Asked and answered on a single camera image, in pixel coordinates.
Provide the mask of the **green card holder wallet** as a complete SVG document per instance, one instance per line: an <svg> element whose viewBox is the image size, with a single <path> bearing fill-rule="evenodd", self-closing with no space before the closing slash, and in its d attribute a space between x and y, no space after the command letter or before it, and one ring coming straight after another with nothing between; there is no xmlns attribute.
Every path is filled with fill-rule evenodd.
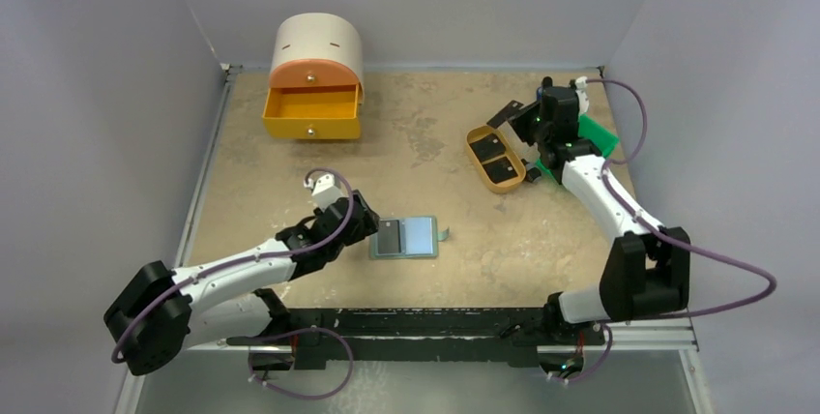
<svg viewBox="0 0 820 414"><path fill-rule="evenodd" d="M378 255L376 253L378 224L380 221L391 219L399 220L401 223L402 252L395 255ZM448 226L443 229L438 227L434 216L382 218L379 222L376 233L369 237L371 259L435 258L438 256L439 244L447 241L451 234Z"/></svg>

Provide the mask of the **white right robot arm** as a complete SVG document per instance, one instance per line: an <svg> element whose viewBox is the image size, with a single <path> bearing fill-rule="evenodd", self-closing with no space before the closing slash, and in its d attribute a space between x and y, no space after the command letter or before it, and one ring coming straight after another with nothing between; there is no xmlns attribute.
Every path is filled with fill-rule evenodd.
<svg viewBox="0 0 820 414"><path fill-rule="evenodd" d="M681 311L689 299L688 234L645 213L610 175L599 145L580 131L588 103L580 79L556 86L546 77L536 101L511 120L519 139L537 148L546 172L582 203L611 242L597 284L547 299L542 328L557 343L576 336L581 324Z"/></svg>

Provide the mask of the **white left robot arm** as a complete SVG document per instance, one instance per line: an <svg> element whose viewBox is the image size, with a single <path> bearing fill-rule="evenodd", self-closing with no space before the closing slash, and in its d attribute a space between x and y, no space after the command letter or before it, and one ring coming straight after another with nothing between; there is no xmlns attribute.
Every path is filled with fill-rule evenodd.
<svg viewBox="0 0 820 414"><path fill-rule="evenodd" d="M266 285L322 270L344 248L375 234L379 221L352 191L247 251L200 266L142 266L103 315L115 342L112 362L133 375L158 370L193 344L196 318Z"/></svg>

